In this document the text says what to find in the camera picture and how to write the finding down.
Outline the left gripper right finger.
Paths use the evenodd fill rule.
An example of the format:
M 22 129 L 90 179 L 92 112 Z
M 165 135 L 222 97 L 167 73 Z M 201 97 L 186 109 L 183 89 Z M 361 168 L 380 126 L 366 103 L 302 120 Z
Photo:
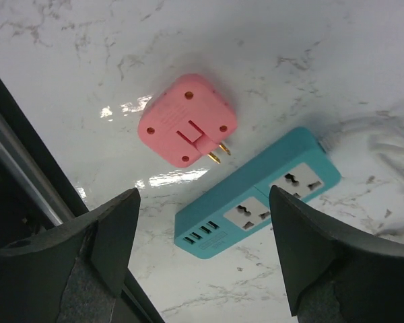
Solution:
M 299 322 L 404 322 L 404 244 L 356 229 L 273 186 L 271 222 Z

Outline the pink plug adapter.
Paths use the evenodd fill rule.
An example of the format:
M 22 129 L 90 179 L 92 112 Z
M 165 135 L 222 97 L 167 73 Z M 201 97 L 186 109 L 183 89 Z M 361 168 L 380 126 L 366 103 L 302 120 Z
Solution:
M 145 107 L 137 133 L 141 141 L 177 168 L 187 168 L 203 156 L 220 163 L 213 152 L 228 155 L 224 141 L 237 129 L 233 106 L 204 76 L 177 78 Z

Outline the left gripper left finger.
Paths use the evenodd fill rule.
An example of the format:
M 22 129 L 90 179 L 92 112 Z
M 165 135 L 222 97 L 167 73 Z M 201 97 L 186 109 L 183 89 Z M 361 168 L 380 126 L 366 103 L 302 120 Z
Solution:
M 0 322 L 111 322 L 138 220 L 127 190 L 97 209 L 0 248 Z

